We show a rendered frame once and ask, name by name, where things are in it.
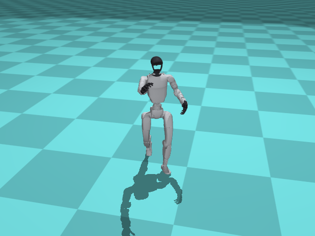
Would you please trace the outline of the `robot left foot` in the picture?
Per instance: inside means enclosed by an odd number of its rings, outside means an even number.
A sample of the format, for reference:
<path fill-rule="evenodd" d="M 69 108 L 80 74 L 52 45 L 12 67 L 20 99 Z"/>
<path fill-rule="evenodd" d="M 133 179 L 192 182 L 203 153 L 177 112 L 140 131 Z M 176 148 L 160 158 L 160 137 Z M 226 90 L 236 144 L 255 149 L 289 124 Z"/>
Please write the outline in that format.
<path fill-rule="evenodd" d="M 171 171 L 168 169 L 168 167 L 167 166 L 164 166 L 163 167 L 163 164 L 161 165 L 161 169 L 163 170 L 163 172 L 165 173 L 165 174 L 171 174 Z"/>

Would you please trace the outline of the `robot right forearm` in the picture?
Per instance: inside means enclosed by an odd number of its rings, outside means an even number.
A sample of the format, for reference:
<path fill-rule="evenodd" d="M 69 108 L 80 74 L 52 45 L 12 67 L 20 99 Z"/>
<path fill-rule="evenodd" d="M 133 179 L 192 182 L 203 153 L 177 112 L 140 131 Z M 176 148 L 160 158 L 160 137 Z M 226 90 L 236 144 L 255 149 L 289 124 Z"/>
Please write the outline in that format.
<path fill-rule="evenodd" d="M 138 87 L 138 93 L 140 93 L 141 95 L 145 95 L 148 91 L 146 91 L 144 94 L 141 93 L 141 85 Z"/>

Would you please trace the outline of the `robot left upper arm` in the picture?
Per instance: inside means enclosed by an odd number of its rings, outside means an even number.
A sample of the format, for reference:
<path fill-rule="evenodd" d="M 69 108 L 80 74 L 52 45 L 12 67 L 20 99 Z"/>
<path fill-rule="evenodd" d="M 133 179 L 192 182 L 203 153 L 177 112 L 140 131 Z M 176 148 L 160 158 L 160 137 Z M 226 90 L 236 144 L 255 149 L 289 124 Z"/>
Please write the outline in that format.
<path fill-rule="evenodd" d="M 170 83 L 172 89 L 174 90 L 174 92 L 173 92 L 174 95 L 177 97 L 177 95 L 180 93 L 180 91 L 178 90 L 178 86 L 177 86 L 175 79 L 170 74 L 166 74 L 166 76 L 167 76 L 168 82 Z"/>

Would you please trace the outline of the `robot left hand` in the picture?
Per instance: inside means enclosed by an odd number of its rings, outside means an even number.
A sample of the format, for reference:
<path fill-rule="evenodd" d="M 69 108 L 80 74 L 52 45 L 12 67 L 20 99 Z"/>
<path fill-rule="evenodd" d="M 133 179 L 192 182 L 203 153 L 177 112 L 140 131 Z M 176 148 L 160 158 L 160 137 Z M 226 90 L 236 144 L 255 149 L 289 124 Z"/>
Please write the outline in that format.
<path fill-rule="evenodd" d="M 183 112 L 181 112 L 180 114 L 183 115 L 186 112 L 187 108 L 188 108 L 187 101 L 184 100 L 184 102 L 182 104 L 182 107 L 183 107 L 183 110 L 182 110 Z"/>

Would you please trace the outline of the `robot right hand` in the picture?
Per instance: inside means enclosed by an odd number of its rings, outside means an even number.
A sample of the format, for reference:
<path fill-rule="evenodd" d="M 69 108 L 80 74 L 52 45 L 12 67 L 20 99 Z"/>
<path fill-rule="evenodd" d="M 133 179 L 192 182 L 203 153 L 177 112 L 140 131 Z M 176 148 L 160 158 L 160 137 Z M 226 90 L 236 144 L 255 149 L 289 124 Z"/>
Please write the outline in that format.
<path fill-rule="evenodd" d="M 151 87 L 150 85 L 153 86 L 153 83 L 145 84 L 145 85 L 141 88 L 141 93 L 144 94 L 144 93 L 149 89 L 148 86 Z"/>

